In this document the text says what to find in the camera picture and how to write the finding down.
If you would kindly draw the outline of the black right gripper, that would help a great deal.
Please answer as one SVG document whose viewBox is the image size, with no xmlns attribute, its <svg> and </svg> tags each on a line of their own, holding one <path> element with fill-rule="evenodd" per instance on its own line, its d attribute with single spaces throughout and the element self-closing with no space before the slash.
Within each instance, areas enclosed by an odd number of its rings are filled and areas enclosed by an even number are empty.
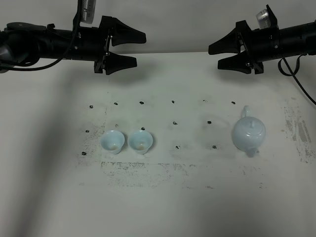
<svg viewBox="0 0 316 237">
<path fill-rule="evenodd" d="M 250 74 L 264 72 L 264 61 L 279 55 L 279 29 L 277 20 L 271 20 L 265 29 L 251 30 L 246 21 L 236 23 L 236 27 L 225 37 L 209 45 L 208 54 L 235 53 L 235 56 L 218 61 L 219 70 L 237 71 Z"/>
</svg>

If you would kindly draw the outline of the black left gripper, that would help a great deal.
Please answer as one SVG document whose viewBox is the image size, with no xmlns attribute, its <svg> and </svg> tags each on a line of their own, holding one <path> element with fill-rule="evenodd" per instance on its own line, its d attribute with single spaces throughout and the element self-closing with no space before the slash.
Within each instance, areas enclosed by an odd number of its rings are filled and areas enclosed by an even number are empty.
<svg viewBox="0 0 316 237">
<path fill-rule="evenodd" d="M 117 18 L 102 16 L 98 28 L 78 28 L 78 34 L 71 48 L 71 59 L 91 61 L 94 63 L 95 73 L 106 72 L 106 75 L 137 67 L 136 58 L 109 51 L 111 36 L 112 46 L 146 43 L 144 32 L 129 27 Z"/>
</svg>

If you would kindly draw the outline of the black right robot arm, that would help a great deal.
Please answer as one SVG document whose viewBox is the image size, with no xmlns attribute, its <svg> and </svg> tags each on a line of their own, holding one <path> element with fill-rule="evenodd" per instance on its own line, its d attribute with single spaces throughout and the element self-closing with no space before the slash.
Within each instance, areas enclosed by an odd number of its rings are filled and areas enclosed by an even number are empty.
<svg viewBox="0 0 316 237">
<path fill-rule="evenodd" d="M 218 61 L 219 70 L 250 74 L 264 72 L 263 62 L 302 54 L 316 54 L 316 24 L 314 22 L 279 29 L 277 25 L 252 30 L 245 20 L 225 37 L 208 47 L 208 54 L 234 53 Z"/>
</svg>

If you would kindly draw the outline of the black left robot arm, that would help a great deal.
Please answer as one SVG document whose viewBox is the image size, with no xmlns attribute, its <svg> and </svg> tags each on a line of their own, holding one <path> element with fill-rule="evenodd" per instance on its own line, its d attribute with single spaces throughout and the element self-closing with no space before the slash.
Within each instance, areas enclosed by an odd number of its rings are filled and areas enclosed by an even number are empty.
<svg viewBox="0 0 316 237">
<path fill-rule="evenodd" d="M 110 75 L 137 66 L 136 58 L 109 51 L 129 43 L 146 43 L 145 33 L 111 16 L 102 16 L 99 27 L 74 24 L 71 31 L 54 24 L 9 23 L 0 34 L 0 71 L 35 71 L 34 64 L 48 58 L 91 61 L 95 73 Z"/>
</svg>

